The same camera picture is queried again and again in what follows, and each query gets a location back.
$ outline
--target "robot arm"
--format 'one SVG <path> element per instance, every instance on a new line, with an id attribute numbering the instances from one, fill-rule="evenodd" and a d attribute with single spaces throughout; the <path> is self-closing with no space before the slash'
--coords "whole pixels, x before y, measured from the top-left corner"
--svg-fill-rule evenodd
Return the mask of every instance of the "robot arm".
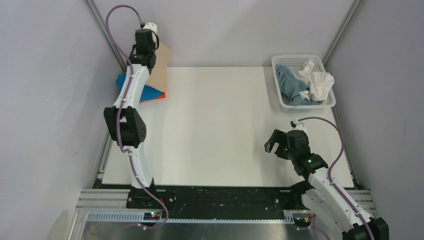
<path id="1" fill-rule="evenodd" d="M 135 45 L 132 48 L 135 53 L 131 52 L 129 56 L 131 65 L 126 69 L 126 78 L 122 90 L 113 106 L 106 107 L 103 111 L 110 137 L 117 142 L 117 118 L 121 108 L 119 116 L 121 151 L 127 158 L 130 158 L 131 155 L 131 168 L 136 173 L 132 174 L 131 185 L 138 189 L 141 189 L 142 186 L 137 178 L 145 187 L 149 187 L 153 180 L 147 167 L 144 151 L 144 140 L 147 133 L 146 124 L 137 112 L 137 106 L 146 81 L 156 63 L 155 50 L 159 44 L 155 37 L 156 31 L 157 27 L 154 23 L 147 23 L 141 29 L 135 31 Z"/>
<path id="2" fill-rule="evenodd" d="M 287 133 L 275 129 L 264 146 L 270 153 L 278 143 L 275 154 L 291 160 L 296 173 L 305 179 L 291 187 L 292 192 L 301 197 L 302 204 L 329 229 L 342 233 L 344 240 L 370 239 L 361 218 L 367 222 L 375 240 L 389 239 L 387 223 L 381 217 L 374 219 L 360 207 L 344 188 L 338 187 L 336 178 L 329 179 L 327 163 L 318 154 L 311 153 L 305 125 L 297 121 L 291 125 L 294 130 Z"/>

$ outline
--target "plastic basket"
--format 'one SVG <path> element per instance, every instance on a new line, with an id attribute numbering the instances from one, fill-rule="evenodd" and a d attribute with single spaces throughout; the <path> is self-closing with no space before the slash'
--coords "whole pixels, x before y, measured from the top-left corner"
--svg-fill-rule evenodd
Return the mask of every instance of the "plastic basket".
<path id="1" fill-rule="evenodd" d="M 277 87 L 278 99 L 283 108 L 286 109 L 325 109 L 331 108 L 336 105 L 336 98 L 334 97 L 333 90 L 330 89 L 328 93 L 327 100 L 322 103 L 322 105 L 300 105 L 292 106 L 290 104 L 290 99 L 287 97 L 282 97 L 280 92 L 280 86 L 278 84 L 276 65 L 285 65 L 287 66 L 293 74 L 296 74 L 298 71 L 302 70 L 308 61 L 311 60 L 315 66 L 313 67 L 314 72 L 325 72 L 323 61 L 317 55 L 310 54 L 284 54 L 276 55 L 271 59 L 272 71 L 274 73 L 275 86 Z"/>

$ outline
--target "white wall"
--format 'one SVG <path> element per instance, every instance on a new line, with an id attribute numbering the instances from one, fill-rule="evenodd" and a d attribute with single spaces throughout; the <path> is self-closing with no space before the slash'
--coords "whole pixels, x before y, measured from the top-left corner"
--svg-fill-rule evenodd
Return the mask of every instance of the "white wall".
<path id="1" fill-rule="evenodd" d="M 92 177 L 119 67 L 82 0 L 3 0 L 0 19 L 0 239 L 45 240 Z"/>
<path id="2" fill-rule="evenodd" d="M 360 182 L 391 239 L 423 239 L 424 1 L 366 1 L 327 69 Z"/>
<path id="3" fill-rule="evenodd" d="M 170 66 L 270 66 L 278 54 L 324 57 L 353 0 L 96 0 L 100 13 L 129 4 L 158 26 L 173 54 Z M 130 9 L 110 17 L 127 52 L 137 18 Z"/>

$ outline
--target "white tabletop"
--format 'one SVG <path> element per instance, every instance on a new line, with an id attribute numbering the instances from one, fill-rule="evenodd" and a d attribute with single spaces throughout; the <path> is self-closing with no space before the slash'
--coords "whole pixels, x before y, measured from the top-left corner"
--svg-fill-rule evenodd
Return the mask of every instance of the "white tabletop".
<path id="1" fill-rule="evenodd" d="M 271 67 L 169 67 L 166 98 L 140 103 L 148 167 L 157 185 L 290 187 L 303 180 L 291 161 L 265 152 L 274 129 L 330 108 L 283 112 Z M 328 123 L 306 120 L 313 153 L 330 165 L 341 142 Z M 333 170 L 353 187 L 345 155 Z M 112 143 L 103 184 L 131 184 L 129 160 Z"/>

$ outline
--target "purple cable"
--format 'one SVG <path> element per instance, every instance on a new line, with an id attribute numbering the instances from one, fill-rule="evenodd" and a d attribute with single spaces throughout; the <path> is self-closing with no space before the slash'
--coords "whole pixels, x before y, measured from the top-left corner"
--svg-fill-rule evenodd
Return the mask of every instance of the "purple cable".
<path id="1" fill-rule="evenodd" d="M 129 79 L 128 79 L 128 84 L 126 85 L 126 88 L 125 88 L 125 91 L 124 91 L 124 93 L 123 93 L 123 96 L 122 96 L 122 100 L 121 100 L 121 102 L 120 102 L 120 105 L 119 105 L 119 109 L 118 109 L 118 112 L 117 112 L 117 118 L 116 118 L 116 132 L 117 132 L 117 142 L 118 142 L 118 145 L 119 145 L 119 149 L 120 149 L 120 151 L 122 152 L 122 153 L 128 153 L 128 155 L 129 155 L 129 162 L 130 162 L 130 164 L 131 164 L 131 169 L 132 169 L 132 173 L 134 174 L 134 176 L 135 176 L 135 179 L 137 179 L 137 182 L 138 182 L 138 184 L 140 184 L 140 186 L 141 186 L 141 188 L 149 195 L 149 196 L 151 196 L 154 200 L 156 200 L 160 205 L 162 205 L 162 207 L 163 207 L 163 209 L 165 210 L 165 212 L 166 212 L 166 218 L 165 218 L 165 220 L 163 221 L 163 222 L 161 222 L 161 223 L 159 223 L 159 224 L 155 224 L 154 226 L 143 226 L 145 229 L 157 229 L 157 228 L 159 228 L 159 227 L 161 227 L 163 224 L 165 224 L 167 221 L 168 221 L 168 219 L 169 219 L 169 211 L 168 211 L 168 208 L 165 206 L 165 204 L 162 202 L 162 201 L 160 201 L 157 197 L 155 197 L 149 190 L 147 190 L 147 188 L 143 185 L 143 183 L 140 181 L 140 179 L 137 177 L 138 176 L 138 174 L 137 174 L 137 171 L 136 171 L 136 169 L 134 168 L 134 163 L 133 163 L 133 158 L 131 157 L 132 156 L 132 152 L 129 150 L 129 149 L 124 149 L 124 146 L 122 145 L 122 138 L 121 138 L 121 125 L 120 125 L 120 116 L 121 116 L 121 112 L 122 112 L 122 108 L 123 108 L 123 106 L 124 106 L 124 103 L 125 103 L 125 99 L 127 98 L 127 95 L 128 95 L 128 91 L 129 91 L 129 89 L 130 89 L 130 85 L 131 85 L 131 82 L 133 81 L 133 74 L 134 74 L 134 68 L 133 68 L 133 65 L 132 65 L 132 63 L 131 63 L 131 60 L 130 60 L 130 58 L 127 56 L 127 54 L 122 50 L 122 48 L 120 48 L 119 46 L 118 46 L 118 44 L 117 44 L 117 42 L 115 41 L 115 39 L 114 39 L 114 37 L 112 36 L 112 34 L 111 34 L 111 31 L 110 31 L 110 29 L 109 29 L 109 17 L 111 16 L 111 14 L 112 14 L 112 12 L 113 11 L 115 11 L 116 9 L 119 9 L 119 8 L 128 8 L 128 9 L 131 9 L 131 10 L 133 10 L 134 12 L 135 12 L 135 14 L 137 15 L 137 17 L 138 17 L 138 20 L 139 20 L 139 22 L 140 22 L 140 24 L 143 24 L 143 22 L 142 22 L 142 19 L 140 18 L 140 14 L 137 12 L 137 10 L 136 9 L 134 9 L 132 6 L 129 6 L 129 5 L 125 5 L 125 4 L 121 4 L 121 5 L 117 5 L 117 6 L 114 6 L 114 7 L 112 7 L 112 9 L 107 13 L 107 16 L 106 16 L 106 30 L 107 30 L 107 34 L 109 35 L 109 37 L 110 37 L 110 40 L 112 41 L 112 43 L 115 45 L 115 47 L 116 47 L 116 49 L 124 56 L 124 58 L 126 59 L 126 61 L 128 62 L 128 65 L 129 65 L 129 70 L 130 70 L 130 75 L 129 75 Z M 123 229 L 123 228 L 126 228 L 126 227 L 131 227 L 131 226 L 135 226 L 135 223 L 131 223 L 131 224 L 128 224 L 128 225 L 126 225 L 126 226 L 124 226 L 124 227 L 122 227 L 121 229 Z"/>
<path id="2" fill-rule="evenodd" d="M 304 118 L 299 119 L 298 121 L 301 122 L 301 121 L 308 120 L 308 119 L 322 120 L 322 121 L 330 124 L 331 126 L 333 126 L 337 130 L 338 135 L 340 137 L 340 141 L 341 141 L 341 149 L 340 149 L 340 152 L 338 153 L 338 156 L 335 158 L 334 162 L 328 168 L 328 171 L 327 171 L 328 180 L 330 182 L 330 185 L 332 185 L 334 187 L 334 189 L 338 192 L 338 194 L 340 194 L 340 196 L 344 199 L 344 201 L 350 206 L 350 208 L 353 210 L 353 212 L 358 216 L 358 218 L 360 219 L 360 221 L 365 226 L 366 231 L 368 232 L 368 235 L 371 238 L 371 240 L 375 240 L 374 239 L 373 232 L 371 231 L 370 227 L 368 226 L 367 221 L 364 219 L 364 217 L 362 216 L 362 214 L 360 214 L 359 210 L 355 207 L 355 205 L 349 200 L 349 198 L 342 192 L 342 190 L 333 181 L 333 177 L 332 177 L 332 174 L 331 173 L 332 173 L 333 168 L 336 165 L 336 163 L 340 160 L 340 157 L 342 156 L 343 151 L 345 150 L 345 139 L 343 138 L 342 131 L 334 123 L 332 123 L 331 121 L 329 121 L 329 120 L 327 120 L 325 118 L 319 117 L 319 116 L 304 117 Z"/>
<path id="3" fill-rule="evenodd" d="M 313 229 L 313 237 L 315 239 L 318 239 L 318 236 L 317 236 L 317 230 L 318 230 L 319 232 L 321 232 L 327 238 L 327 240 L 331 240 L 330 236 L 323 229 L 315 226 L 315 216 L 316 215 L 313 215 L 313 217 L 312 217 L 312 227 L 311 227 Z M 297 228 L 299 228 L 299 230 L 309 230 L 308 227 L 297 227 Z"/>
<path id="4" fill-rule="evenodd" d="M 315 226 L 315 219 L 316 219 L 316 216 L 317 215 L 313 215 L 312 216 L 312 228 L 313 228 L 313 237 L 315 238 L 315 239 L 318 239 L 317 238 L 317 226 Z"/>

